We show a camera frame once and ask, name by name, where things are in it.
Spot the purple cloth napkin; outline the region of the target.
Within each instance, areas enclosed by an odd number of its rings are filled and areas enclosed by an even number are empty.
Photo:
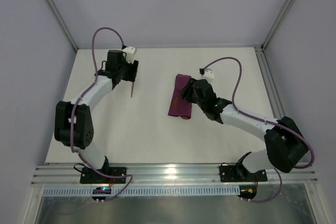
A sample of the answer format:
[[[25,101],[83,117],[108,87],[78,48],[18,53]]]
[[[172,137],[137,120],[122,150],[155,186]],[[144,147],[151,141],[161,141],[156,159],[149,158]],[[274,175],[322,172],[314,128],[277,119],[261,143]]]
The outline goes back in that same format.
[[[173,117],[180,117],[184,120],[189,120],[192,116],[192,104],[186,100],[181,99],[179,100],[178,107],[176,109],[173,108],[174,100],[177,96],[178,92],[187,85],[188,81],[190,80],[191,76],[184,75],[184,74],[177,74],[175,77],[174,83],[174,90],[171,99],[171,104],[168,111],[168,116]]]

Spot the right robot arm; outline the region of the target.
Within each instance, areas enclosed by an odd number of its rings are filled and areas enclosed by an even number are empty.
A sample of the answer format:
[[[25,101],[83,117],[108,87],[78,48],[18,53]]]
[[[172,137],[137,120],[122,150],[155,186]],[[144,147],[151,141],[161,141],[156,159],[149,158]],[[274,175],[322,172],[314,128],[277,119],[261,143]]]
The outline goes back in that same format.
[[[180,97],[197,104],[208,119],[243,130],[264,141],[266,148],[248,152],[235,164],[241,180],[251,179],[255,173],[275,168],[283,173],[292,171],[308,152],[295,122],[284,116],[280,120],[248,117],[233,102],[216,96],[207,80],[191,78],[180,91]]]

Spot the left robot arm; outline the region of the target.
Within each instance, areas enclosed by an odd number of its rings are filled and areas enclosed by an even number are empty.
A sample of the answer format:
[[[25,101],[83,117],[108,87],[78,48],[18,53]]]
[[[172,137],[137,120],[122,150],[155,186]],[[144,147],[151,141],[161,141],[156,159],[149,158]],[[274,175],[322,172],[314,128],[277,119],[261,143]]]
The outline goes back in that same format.
[[[76,153],[91,172],[111,178],[109,161],[93,142],[94,128],[91,112],[121,81],[135,82],[139,62],[136,48],[123,46],[109,50],[101,69],[95,69],[90,86],[70,101],[56,105],[54,138]]]

